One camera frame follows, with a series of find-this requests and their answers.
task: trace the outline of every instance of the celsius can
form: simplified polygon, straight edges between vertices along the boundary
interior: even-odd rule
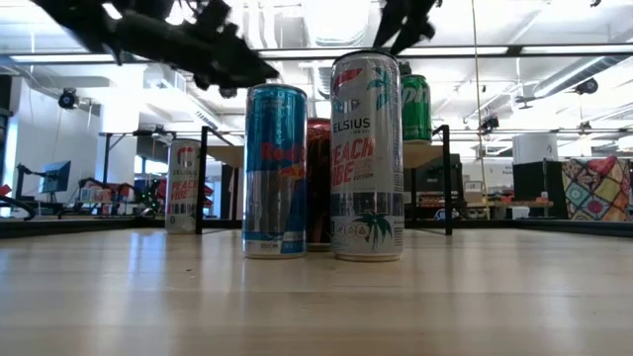
[[[262,84],[248,92],[244,153],[244,254],[306,253],[306,124],[301,89]]]
[[[165,229],[169,233],[194,233],[200,142],[176,138],[169,145]]]
[[[426,79],[411,74],[402,77],[403,141],[431,143],[431,91]]]
[[[330,121],[308,119],[308,250],[329,251]]]
[[[396,260],[405,229],[396,60],[376,50],[340,57],[330,97],[332,250],[345,260]]]

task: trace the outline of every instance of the white celsius can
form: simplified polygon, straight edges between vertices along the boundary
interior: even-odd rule
[[[334,62],[330,97],[332,251],[352,261],[403,252],[403,136],[398,63],[377,50]]]
[[[194,233],[200,172],[200,142],[176,138],[169,145],[165,229]]]

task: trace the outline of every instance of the computer monitor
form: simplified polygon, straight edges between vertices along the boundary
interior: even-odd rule
[[[56,193],[68,190],[70,177],[70,161],[47,164],[44,167],[40,193]]]

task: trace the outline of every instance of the green can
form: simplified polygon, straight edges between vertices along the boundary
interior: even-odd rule
[[[402,77],[403,141],[431,143],[431,90],[422,75]]]

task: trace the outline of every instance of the patterned fabric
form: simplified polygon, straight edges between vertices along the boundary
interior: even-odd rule
[[[628,221],[630,186],[628,161],[608,157],[563,163],[563,188],[571,220]]]

